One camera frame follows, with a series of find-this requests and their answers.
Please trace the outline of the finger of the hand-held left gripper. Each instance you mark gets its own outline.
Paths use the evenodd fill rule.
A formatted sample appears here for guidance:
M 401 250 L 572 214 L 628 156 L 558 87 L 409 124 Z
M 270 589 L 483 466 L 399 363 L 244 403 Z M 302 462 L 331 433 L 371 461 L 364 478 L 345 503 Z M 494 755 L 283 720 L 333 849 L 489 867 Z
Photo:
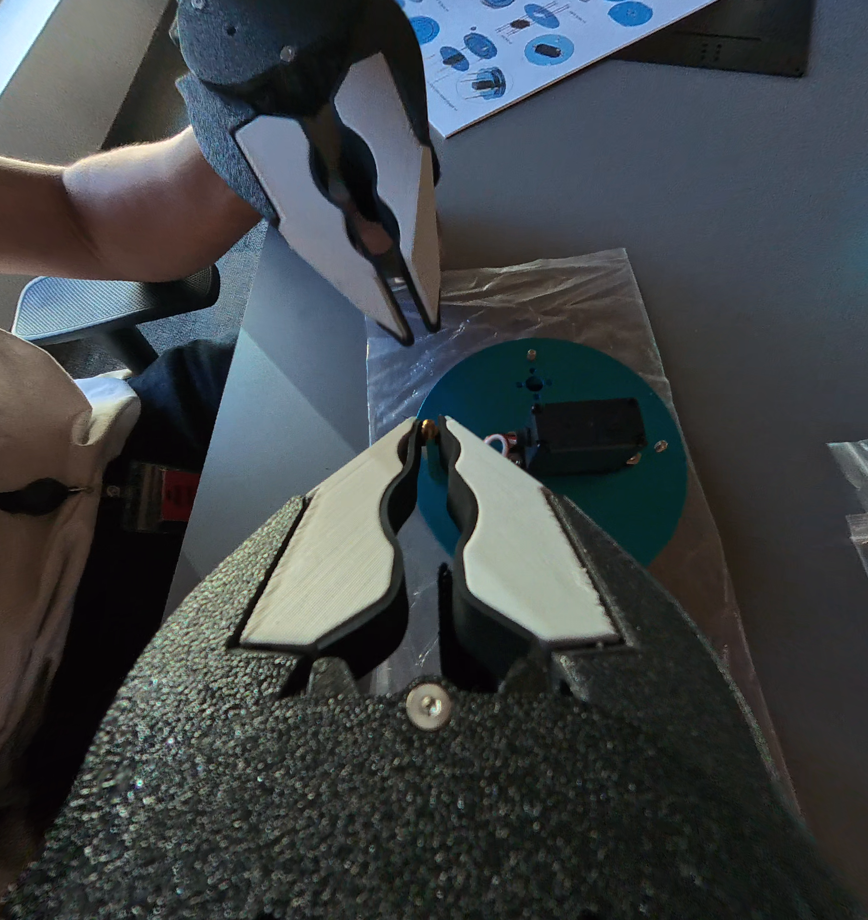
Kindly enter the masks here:
M 401 276 L 429 331 L 440 328 L 440 244 L 433 153 L 418 140 L 385 61 L 351 65 L 336 91 L 340 121 L 367 145 L 374 192 Z
M 371 261 L 352 246 L 344 215 L 313 179 L 311 147 L 290 119 L 255 119 L 234 136 L 279 216 L 289 246 L 339 293 L 402 344 L 414 336 Z

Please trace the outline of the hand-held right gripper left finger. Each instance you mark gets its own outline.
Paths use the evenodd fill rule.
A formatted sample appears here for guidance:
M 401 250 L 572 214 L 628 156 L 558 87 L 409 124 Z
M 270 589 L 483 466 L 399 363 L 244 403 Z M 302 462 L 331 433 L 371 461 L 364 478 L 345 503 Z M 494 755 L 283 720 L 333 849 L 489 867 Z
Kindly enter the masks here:
M 405 635 L 396 534 L 416 500 L 417 420 L 408 419 L 307 495 L 240 646 L 386 658 Z

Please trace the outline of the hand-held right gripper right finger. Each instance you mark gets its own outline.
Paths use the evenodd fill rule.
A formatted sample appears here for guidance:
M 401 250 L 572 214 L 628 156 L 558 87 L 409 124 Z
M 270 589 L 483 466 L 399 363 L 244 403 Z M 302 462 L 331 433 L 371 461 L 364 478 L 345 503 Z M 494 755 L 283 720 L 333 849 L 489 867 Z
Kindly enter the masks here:
M 542 484 L 451 417 L 440 449 L 463 601 L 544 649 L 619 641 Z

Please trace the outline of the blue round turntable base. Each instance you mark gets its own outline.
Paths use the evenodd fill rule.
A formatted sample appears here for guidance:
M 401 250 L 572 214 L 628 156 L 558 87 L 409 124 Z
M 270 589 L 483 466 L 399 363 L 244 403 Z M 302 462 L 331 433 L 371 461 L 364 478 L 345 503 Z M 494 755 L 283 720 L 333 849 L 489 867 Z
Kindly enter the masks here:
M 539 479 L 573 500 L 647 566 L 668 544 L 681 519 L 688 469 L 670 408 L 624 363 L 565 339 L 495 344 L 441 373 L 417 419 L 451 416 L 485 437 L 524 429 L 533 406 L 617 397 L 634 397 L 641 410 L 647 447 L 640 460 L 608 474 Z

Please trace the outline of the grey desk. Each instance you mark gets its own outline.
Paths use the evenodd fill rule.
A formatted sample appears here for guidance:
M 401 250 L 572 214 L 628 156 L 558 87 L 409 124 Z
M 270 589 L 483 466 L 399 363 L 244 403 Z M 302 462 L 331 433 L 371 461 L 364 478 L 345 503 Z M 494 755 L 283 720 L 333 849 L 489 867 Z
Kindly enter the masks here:
M 445 265 L 624 247 L 797 801 L 868 910 L 868 2 L 803 78 L 607 61 L 442 144 Z

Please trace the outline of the person's left hand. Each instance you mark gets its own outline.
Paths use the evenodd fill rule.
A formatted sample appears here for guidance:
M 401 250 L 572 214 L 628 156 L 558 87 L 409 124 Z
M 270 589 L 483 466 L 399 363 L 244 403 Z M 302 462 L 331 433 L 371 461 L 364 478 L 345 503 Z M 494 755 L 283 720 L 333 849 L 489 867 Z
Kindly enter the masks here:
M 87 256 L 64 276 L 166 282 L 201 270 L 261 219 L 210 167 L 191 128 L 62 173 Z

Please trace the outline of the red badge card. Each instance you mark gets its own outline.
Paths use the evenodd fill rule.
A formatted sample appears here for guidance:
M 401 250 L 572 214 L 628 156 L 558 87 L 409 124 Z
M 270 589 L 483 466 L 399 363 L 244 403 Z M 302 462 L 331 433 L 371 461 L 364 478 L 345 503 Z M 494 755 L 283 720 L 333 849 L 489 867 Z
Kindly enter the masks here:
M 131 462 L 122 491 L 122 528 L 137 534 L 184 535 L 199 482 L 196 471 Z

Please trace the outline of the instruction booklet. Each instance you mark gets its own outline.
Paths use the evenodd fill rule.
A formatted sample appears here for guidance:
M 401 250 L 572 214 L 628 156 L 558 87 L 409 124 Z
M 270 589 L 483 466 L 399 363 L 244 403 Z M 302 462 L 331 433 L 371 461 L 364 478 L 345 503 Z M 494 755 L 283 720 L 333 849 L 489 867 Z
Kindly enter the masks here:
M 709 6 L 708 1 L 400 1 L 448 138 Z

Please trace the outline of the person's dark trousers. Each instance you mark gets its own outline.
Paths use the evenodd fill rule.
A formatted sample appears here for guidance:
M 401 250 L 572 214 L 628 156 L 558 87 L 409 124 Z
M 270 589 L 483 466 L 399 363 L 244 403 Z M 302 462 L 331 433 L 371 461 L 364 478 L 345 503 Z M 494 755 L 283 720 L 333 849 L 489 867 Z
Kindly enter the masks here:
M 105 485 L 123 485 L 131 462 L 201 471 L 234 346 L 198 339 L 129 378 L 140 416 Z M 42 822 L 60 811 L 100 721 L 158 631 L 175 574 L 182 536 L 131 532 L 122 514 L 120 500 L 100 501 L 60 666 L 26 751 L 28 810 Z

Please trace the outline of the clear plastic bag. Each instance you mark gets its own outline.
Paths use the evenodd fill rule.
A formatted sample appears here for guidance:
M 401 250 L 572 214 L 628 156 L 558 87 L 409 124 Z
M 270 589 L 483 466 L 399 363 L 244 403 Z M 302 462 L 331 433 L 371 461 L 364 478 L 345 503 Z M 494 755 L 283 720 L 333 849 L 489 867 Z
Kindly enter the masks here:
M 417 416 L 439 375 L 495 344 L 565 339 L 601 351 L 638 374 L 670 408 L 681 433 L 686 500 L 670 541 L 647 566 L 683 605 L 739 685 L 768 744 L 785 793 L 796 793 L 762 695 L 713 515 L 704 497 L 670 382 L 624 249 L 518 266 L 448 270 L 442 275 L 442 325 L 402 347 L 368 325 L 368 423 L 371 443 Z

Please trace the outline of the person's white shirt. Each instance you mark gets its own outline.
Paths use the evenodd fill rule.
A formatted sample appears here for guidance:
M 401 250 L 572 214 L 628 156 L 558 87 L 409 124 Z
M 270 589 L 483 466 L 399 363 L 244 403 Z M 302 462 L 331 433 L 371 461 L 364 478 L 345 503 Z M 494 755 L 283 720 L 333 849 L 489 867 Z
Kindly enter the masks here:
M 59 665 L 103 475 L 139 415 L 126 382 L 75 381 L 0 328 L 0 493 L 47 477 L 79 489 L 49 514 L 0 510 L 0 763 Z

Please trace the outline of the black flat plate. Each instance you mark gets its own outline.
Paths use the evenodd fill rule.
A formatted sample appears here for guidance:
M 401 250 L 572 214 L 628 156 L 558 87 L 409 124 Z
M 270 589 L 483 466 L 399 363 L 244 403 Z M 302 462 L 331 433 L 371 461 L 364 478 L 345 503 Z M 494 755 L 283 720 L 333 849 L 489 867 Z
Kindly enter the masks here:
M 803 77 L 814 1 L 717 1 L 616 52 L 620 61 Z

